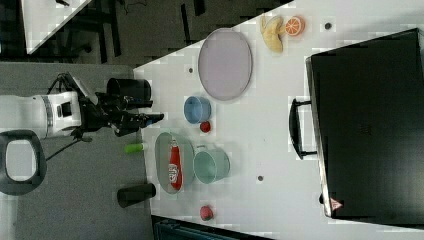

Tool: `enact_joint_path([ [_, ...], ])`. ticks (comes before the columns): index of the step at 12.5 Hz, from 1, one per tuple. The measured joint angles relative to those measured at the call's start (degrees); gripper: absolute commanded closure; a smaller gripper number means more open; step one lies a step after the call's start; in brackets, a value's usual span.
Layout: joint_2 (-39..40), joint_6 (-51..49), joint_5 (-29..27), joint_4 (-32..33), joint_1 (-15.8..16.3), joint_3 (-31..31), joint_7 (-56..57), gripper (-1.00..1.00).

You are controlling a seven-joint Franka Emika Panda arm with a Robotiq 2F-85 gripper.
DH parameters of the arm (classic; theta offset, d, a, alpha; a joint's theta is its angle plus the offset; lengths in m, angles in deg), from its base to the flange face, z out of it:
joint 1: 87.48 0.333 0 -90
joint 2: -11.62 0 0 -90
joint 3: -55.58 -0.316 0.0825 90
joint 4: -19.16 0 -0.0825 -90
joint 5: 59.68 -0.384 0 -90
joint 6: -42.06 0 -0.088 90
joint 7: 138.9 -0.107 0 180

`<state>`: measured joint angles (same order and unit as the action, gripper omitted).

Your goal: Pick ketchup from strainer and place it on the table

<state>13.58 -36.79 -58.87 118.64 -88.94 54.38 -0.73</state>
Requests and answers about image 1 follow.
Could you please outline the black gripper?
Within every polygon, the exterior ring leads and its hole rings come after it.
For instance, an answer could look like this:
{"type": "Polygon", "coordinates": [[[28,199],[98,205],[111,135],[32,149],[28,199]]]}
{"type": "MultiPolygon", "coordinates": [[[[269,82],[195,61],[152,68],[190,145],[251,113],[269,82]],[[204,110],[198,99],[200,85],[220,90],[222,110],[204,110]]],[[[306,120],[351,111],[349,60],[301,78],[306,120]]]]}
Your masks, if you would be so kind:
{"type": "Polygon", "coordinates": [[[78,97],[81,111],[81,125],[78,136],[96,132],[104,127],[112,128],[118,137],[135,133],[139,128],[155,124],[164,118],[159,114],[132,114],[129,109],[151,108],[152,100],[129,96],[97,93],[98,102],[94,104],[89,97],[78,97]]]}

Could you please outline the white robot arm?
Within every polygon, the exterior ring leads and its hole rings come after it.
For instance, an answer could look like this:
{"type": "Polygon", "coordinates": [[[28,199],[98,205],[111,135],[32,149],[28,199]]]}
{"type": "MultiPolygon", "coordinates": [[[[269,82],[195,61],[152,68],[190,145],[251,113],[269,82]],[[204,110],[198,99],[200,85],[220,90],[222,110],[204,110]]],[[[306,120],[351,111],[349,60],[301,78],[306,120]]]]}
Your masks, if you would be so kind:
{"type": "Polygon", "coordinates": [[[135,133],[164,118],[162,113],[136,114],[136,108],[150,107],[151,101],[129,96],[95,93],[83,96],[75,91],[59,94],[1,97],[1,130],[30,130],[40,139],[72,136],[111,128],[118,137],[135,133]]]}

